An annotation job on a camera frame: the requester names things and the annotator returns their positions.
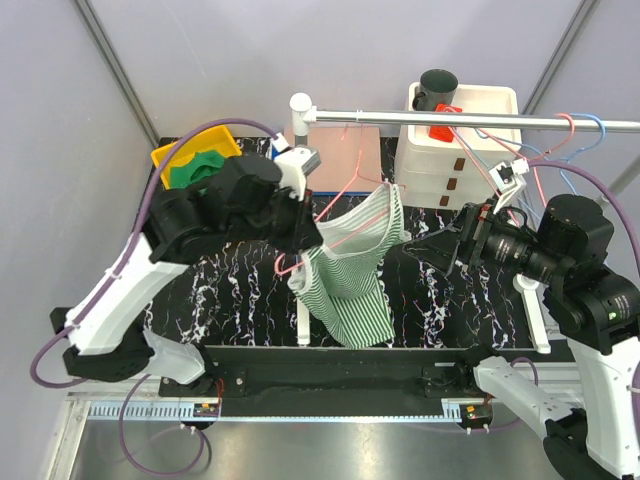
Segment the green white striped tank top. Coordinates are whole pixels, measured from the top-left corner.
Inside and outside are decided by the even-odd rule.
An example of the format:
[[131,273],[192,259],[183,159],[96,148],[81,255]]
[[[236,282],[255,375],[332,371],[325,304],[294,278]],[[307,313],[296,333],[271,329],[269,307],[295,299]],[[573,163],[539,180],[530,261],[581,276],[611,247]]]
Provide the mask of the green white striped tank top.
[[321,222],[323,243],[302,254],[288,286],[331,337],[362,349],[394,336],[388,302],[378,280],[387,252],[411,239],[400,188],[384,183],[361,204]]

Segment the light blue wire hanger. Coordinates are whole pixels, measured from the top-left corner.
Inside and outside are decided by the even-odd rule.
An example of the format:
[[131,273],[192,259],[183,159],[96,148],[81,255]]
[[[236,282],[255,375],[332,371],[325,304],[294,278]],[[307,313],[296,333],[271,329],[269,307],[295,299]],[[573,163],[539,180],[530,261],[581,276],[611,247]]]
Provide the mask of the light blue wire hanger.
[[[556,114],[557,117],[562,117],[564,119],[566,119],[569,123],[569,127],[570,127],[570,133],[568,134],[568,136],[559,144],[550,147],[548,150],[546,150],[545,152],[541,152],[540,150],[538,150],[537,148],[529,145],[529,144],[522,144],[522,143],[518,143],[518,142],[514,142],[514,141],[510,141],[501,137],[496,137],[494,135],[489,134],[488,132],[479,129],[479,128],[474,128],[474,132],[476,133],[476,135],[478,137],[480,137],[481,139],[489,139],[495,143],[497,143],[498,145],[500,145],[502,148],[506,149],[508,152],[510,152],[511,154],[513,154],[515,156],[515,158],[522,158],[525,159],[527,161],[538,161],[538,160],[544,160],[544,161],[554,161],[554,162],[565,162],[566,164],[570,164],[572,162],[572,160],[577,157],[578,155],[580,155],[583,152],[586,152],[588,150],[592,150],[594,148],[597,148],[602,142],[603,140],[606,138],[606,134],[607,134],[607,129],[604,126],[602,120],[592,114],[586,114],[586,113],[557,113]],[[550,154],[555,152],[556,150],[559,150],[561,147],[563,147],[565,144],[568,144],[572,141],[574,135],[575,135],[575,119],[576,118],[581,118],[581,119],[588,119],[588,120],[592,120],[594,121],[599,128],[600,131],[600,137],[599,139],[589,145],[589,146],[584,146],[584,147],[580,147],[577,150],[575,150],[574,152],[572,152],[571,154],[567,155],[566,157],[563,158],[557,158],[557,159],[551,159]],[[472,153],[472,155],[474,155],[481,163],[483,163],[483,165],[485,165],[485,167],[487,167],[488,164],[486,164],[486,162],[484,162],[484,160],[482,160],[472,149],[471,147],[468,145],[468,143],[457,133],[457,130],[455,128],[452,127],[447,127],[451,133],[451,135],[453,137],[455,137],[456,141],[464,147],[464,149],[466,149],[465,151],[468,150],[467,153]],[[519,149],[513,149],[512,146],[515,145],[516,147],[520,147]],[[523,155],[521,153],[521,150],[525,149],[525,150],[530,150],[532,152],[534,152],[536,155],[534,157],[527,157],[525,155]],[[547,205],[547,198],[545,196],[544,193],[544,189],[542,187],[542,183],[540,180],[540,176],[537,172],[536,168],[533,168],[530,170],[530,172],[533,173],[534,175],[534,180],[535,180],[535,185],[537,187],[537,191],[538,191],[538,195],[539,195],[539,199],[541,201],[542,206],[546,207]],[[573,184],[571,183],[571,181],[568,179],[568,177],[565,175],[565,173],[562,173],[562,170],[560,172],[560,176],[563,178],[563,180],[565,181],[566,185],[569,187],[571,193],[573,194],[577,194],[577,190],[576,188],[573,186]]]

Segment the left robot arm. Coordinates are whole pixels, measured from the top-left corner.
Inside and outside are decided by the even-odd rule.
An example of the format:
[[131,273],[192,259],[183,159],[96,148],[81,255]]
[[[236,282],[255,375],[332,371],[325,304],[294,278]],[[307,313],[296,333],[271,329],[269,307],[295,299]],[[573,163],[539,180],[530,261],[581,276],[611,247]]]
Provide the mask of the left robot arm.
[[251,153],[230,157],[222,169],[183,189],[161,192],[143,213],[122,255],[89,296],[51,313],[70,342],[68,374],[120,382],[139,373],[163,376],[196,396],[215,386],[216,372],[194,345],[137,324],[144,307],[176,277],[229,244],[266,241],[289,254],[319,246],[307,176],[320,164],[311,147],[273,160]]

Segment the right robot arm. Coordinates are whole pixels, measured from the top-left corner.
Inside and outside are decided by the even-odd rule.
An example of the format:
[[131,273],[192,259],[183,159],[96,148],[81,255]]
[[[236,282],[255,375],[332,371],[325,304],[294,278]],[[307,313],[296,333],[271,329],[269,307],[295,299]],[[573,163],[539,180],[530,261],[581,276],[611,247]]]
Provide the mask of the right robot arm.
[[489,264],[543,286],[544,306],[575,360],[583,406],[554,399],[486,346],[460,356],[454,384],[463,395],[483,392],[505,404],[565,479],[639,475],[639,291],[605,263],[613,233],[594,200],[562,194],[548,202],[537,229],[511,225],[488,200],[404,245],[443,274]]

